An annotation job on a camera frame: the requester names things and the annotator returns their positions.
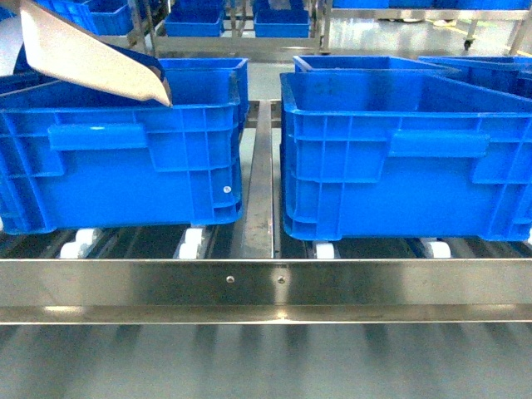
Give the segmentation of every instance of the white roller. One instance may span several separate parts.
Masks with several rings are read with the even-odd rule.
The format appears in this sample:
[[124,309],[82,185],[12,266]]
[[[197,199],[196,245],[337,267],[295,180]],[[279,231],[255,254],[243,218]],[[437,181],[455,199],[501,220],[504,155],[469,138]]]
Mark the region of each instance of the white roller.
[[79,229],[76,232],[76,242],[91,246],[98,240],[100,234],[100,229]]
[[334,259],[334,245],[331,243],[314,243],[316,259]]
[[187,244],[201,245],[205,229],[202,227],[191,227],[185,231],[185,242]]
[[180,246],[179,259],[197,259],[199,248],[197,244],[183,243]]
[[61,248],[61,252],[59,253],[60,259],[81,259],[84,258],[86,255],[86,251],[89,249],[89,246],[84,243],[77,243],[76,241],[72,241],[70,243],[66,243]]
[[449,259],[451,257],[451,248],[443,241],[431,241],[425,246],[425,256],[430,259]]

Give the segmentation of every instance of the caster wheel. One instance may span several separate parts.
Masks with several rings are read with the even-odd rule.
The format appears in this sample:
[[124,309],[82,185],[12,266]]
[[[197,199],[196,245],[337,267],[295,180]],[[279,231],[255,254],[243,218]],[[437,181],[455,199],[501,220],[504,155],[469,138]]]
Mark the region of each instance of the caster wheel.
[[313,243],[316,259],[334,259],[334,245],[331,243]]
[[59,259],[82,259],[85,258],[89,246],[85,243],[72,241],[62,246]]

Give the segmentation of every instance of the crate rim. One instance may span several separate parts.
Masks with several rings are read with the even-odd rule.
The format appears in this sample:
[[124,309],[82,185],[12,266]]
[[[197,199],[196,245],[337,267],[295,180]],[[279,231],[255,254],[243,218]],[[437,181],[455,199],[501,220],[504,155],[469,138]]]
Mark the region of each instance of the crate rim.
[[[47,83],[42,83],[41,85],[25,87],[25,88],[20,89],[20,90],[15,90],[15,91],[10,91],[8,93],[0,94],[0,99],[5,97],[5,96],[10,96],[10,95],[15,94],[15,93],[35,90],[35,89],[40,88],[40,87],[46,87],[46,86],[57,85],[57,84],[62,84],[62,83],[69,83],[69,82],[59,81],[59,80],[49,81]],[[143,105],[127,106],[126,108],[128,109],[128,111],[148,111],[148,110],[149,111],[153,111],[154,109],[161,109],[161,110],[171,109],[171,110],[174,110],[174,109],[195,109],[195,108],[198,108],[198,107],[213,109],[213,108],[226,108],[226,107],[239,106],[240,103],[241,103],[241,100],[240,100],[240,96],[239,96],[239,93],[238,93],[238,87],[237,87],[236,83],[234,84],[234,87],[231,89],[231,92],[229,93],[229,96],[230,96],[229,101],[226,101],[226,102],[220,103],[220,104],[183,104],[183,105],[172,105],[172,106],[163,106],[161,104],[161,105],[157,105],[157,106],[143,106]],[[51,107],[48,107],[48,108],[46,108],[46,107],[31,107],[31,108],[2,108],[2,107],[0,107],[0,111],[7,111],[7,112],[11,112],[11,113],[24,113],[24,114],[33,113],[33,114],[37,114],[37,113],[45,113],[45,112],[50,112],[50,111],[53,111],[53,112],[69,112],[69,111],[75,111],[75,112],[99,112],[99,111],[105,111],[105,112],[108,112],[109,108],[111,108],[111,110],[113,109],[113,107],[104,107],[104,106],[101,106],[101,107],[83,107],[83,108],[80,108],[80,107],[77,107],[77,108],[76,107],[67,107],[67,106],[64,106],[64,107],[62,107],[62,106],[54,106],[54,107],[52,107],[51,106]]]
[[401,68],[401,69],[391,69],[391,70],[383,70],[383,69],[377,69],[377,68],[313,68],[308,62],[305,61],[307,58],[312,59],[318,59],[318,58],[387,58],[387,59],[394,59],[394,60],[401,60],[401,61],[412,61],[417,62],[420,64],[427,65],[428,67],[431,67],[435,70],[450,70],[454,73],[459,73],[460,70],[453,68],[452,66],[443,66],[434,64],[431,62],[425,62],[421,60],[412,60],[411,58],[403,58],[403,57],[394,57],[394,56],[343,56],[343,55],[335,55],[335,56],[314,56],[314,55],[308,55],[308,56],[293,56],[293,62],[294,64],[298,64],[300,67],[304,67],[305,71],[310,71],[312,69],[314,70],[320,70],[320,71],[418,71],[421,72],[419,69],[414,68]]
[[[334,72],[335,75],[340,76],[353,76],[356,74],[356,72]],[[371,72],[359,72],[359,73],[371,73],[371,74],[378,74],[379,71],[371,71]],[[393,73],[405,73],[405,74],[415,74],[415,75],[423,75],[422,72],[412,72],[412,71],[394,71]],[[426,118],[433,118],[434,116],[438,115],[441,117],[453,117],[453,118],[472,118],[472,117],[489,117],[489,118],[507,118],[508,116],[515,115],[515,118],[530,118],[532,116],[532,111],[528,112],[501,112],[501,111],[493,111],[493,112],[412,112],[412,111],[306,111],[298,108],[296,104],[295,97],[292,92],[292,87],[290,86],[288,82],[289,76],[297,76],[297,75],[305,75],[297,72],[286,72],[281,73],[281,92],[283,93],[283,108],[286,112],[293,113],[295,115],[307,115],[307,116],[374,116],[374,117],[383,117],[383,116],[397,116],[397,117],[410,117],[410,118],[416,118],[416,117],[426,117]],[[455,81],[453,79],[449,79],[442,76],[433,76],[433,75],[423,75],[427,79],[437,79],[437,80],[445,80],[450,83],[456,84],[457,86],[474,86],[479,87],[476,85],[471,85],[469,83],[465,83],[463,81]],[[482,90],[491,91],[497,95],[500,96],[506,96],[510,98],[519,99],[521,101],[529,102],[532,105],[532,99],[517,96],[514,94],[504,93],[503,91],[497,91],[497,90],[491,90],[485,87],[480,87]]]

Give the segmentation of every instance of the stacked blue crate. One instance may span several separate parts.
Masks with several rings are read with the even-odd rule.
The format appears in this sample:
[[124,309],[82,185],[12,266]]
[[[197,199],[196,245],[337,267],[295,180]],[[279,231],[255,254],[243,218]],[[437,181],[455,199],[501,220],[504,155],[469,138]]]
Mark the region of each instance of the stacked blue crate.
[[133,29],[125,0],[37,0],[41,5],[96,35],[120,36]]
[[13,17],[15,14],[13,14],[11,11],[7,10],[6,8],[0,7],[0,21],[3,21],[4,19],[8,19]]
[[219,37],[224,31],[224,0],[189,0],[176,3],[165,19],[171,37]]
[[301,0],[255,0],[256,37],[308,37],[310,17]]
[[420,71],[283,74],[284,227],[527,239],[532,101]]

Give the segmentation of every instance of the metal strip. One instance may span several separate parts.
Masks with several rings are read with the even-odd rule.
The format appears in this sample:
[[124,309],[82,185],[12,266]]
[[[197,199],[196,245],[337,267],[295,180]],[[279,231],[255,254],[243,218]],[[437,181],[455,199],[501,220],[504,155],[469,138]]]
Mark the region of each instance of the metal strip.
[[0,308],[6,324],[508,323],[532,321],[530,305],[124,306]]
[[526,321],[531,280],[532,259],[3,260],[0,323]]
[[157,52],[315,52],[318,39],[255,37],[157,37]]
[[243,259],[273,258],[272,104],[259,103],[259,116],[242,234]]

